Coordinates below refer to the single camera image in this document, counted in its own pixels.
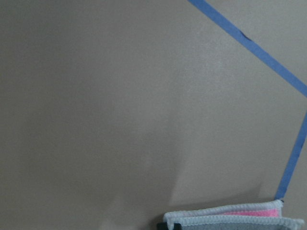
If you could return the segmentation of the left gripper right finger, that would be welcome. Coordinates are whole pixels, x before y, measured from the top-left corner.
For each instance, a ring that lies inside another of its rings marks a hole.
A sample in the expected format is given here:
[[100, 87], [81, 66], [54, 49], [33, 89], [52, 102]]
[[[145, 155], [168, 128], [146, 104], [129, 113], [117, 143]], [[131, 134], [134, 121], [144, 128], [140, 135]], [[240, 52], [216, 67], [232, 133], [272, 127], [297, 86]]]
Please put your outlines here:
[[182, 226], [179, 223], [174, 223], [173, 230], [182, 230]]

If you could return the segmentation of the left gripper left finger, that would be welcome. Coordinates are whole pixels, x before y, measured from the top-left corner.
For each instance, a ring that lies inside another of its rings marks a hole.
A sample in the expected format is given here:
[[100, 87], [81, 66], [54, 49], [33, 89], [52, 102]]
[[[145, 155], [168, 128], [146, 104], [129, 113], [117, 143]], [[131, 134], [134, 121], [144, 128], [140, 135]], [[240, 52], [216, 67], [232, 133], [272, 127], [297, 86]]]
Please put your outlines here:
[[166, 222], [160, 222], [156, 224], [157, 230], [168, 230], [168, 225]]

